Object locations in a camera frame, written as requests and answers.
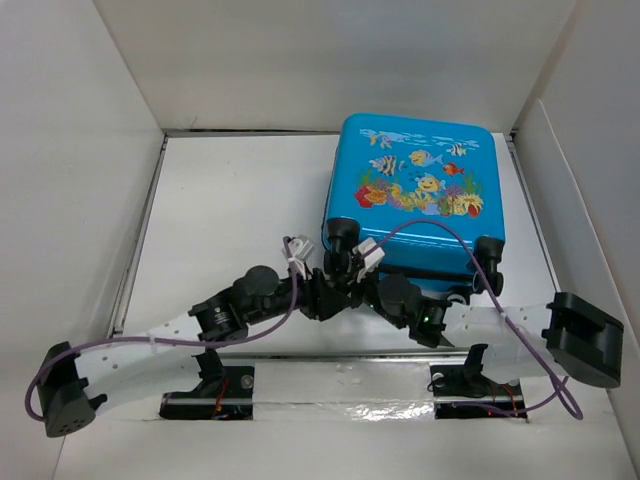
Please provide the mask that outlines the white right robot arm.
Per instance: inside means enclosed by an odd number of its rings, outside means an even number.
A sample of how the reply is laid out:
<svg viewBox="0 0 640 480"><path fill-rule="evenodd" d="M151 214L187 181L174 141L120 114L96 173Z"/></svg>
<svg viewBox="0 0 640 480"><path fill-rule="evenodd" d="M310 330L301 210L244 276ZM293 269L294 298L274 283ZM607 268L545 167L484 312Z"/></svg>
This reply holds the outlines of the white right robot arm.
<svg viewBox="0 0 640 480"><path fill-rule="evenodd" d="M623 324L573 293L534 306L471 306L428 297L394 274L370 281L364 301L422 346L468 350L462 381L474 393L551 375L603 389L621 383Z"/></svg>

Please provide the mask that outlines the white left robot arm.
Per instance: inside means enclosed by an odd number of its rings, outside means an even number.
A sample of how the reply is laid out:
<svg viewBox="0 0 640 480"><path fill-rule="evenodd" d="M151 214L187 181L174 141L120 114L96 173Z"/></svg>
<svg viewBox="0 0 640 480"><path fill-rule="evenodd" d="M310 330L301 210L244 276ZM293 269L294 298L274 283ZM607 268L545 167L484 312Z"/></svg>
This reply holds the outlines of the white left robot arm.
<svg viewBox="0 0 640 480"><path fill-rule="evenodd" d="M220 349L264 338L295 312L318 321L335 316L350 307L352 282L346 274L305 266L291 266L284 278L270 267L252 267L230 287L146 333L52 346L25 394L40 408L25 409L47 437L64 437L153 383L166 382L171 363L187 359L195 364L188 374L191 389L163 394L162 417L190 419L204 413L226 420L244 415L237 401L251 395L241 385L249 370L224 366ZM267 320L274 327L249 333Z"/></svg>

